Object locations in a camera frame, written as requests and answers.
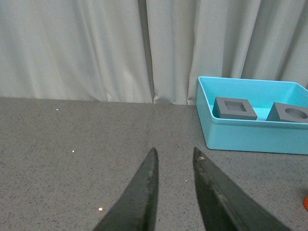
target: white curtain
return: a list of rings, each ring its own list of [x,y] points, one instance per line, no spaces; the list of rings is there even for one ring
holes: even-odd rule
[[[306,0],[2,0],[0,96],[195,104],[199,76],[308,87]]]

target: round hole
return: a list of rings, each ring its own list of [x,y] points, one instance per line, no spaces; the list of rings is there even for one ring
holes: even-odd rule
[[[301,110],[295,109],[295,108],[286,108],[285,112],[295,118],[298,119],[307,119],[308,115],[305,112],[302,112]]]

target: blue plastic bin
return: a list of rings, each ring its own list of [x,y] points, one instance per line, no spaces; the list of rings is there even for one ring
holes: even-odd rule
[[[257,120],[213,116],[215,98],[247,99]],[[308,124],[266,121],[274,102],[308,107],[308,90],[294,82],[199,77],[197,110],[209,149],[308,154]]]

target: gray square block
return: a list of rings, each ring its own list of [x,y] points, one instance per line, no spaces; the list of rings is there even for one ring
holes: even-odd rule
[[[267,121],[308,123],[308,107],[275,102]]]
[[[246,99],[216,97],[213,115],[221,119],[257,119],[254,109]]]

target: gray countertop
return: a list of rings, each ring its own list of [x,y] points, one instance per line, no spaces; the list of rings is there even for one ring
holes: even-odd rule
[[[195,106],[12,98],[0,98],[0,230],[93,229],[155,147],[156,230],[204,231],[195,146],[283,223],[308,230],[308,155],[209,150]]]

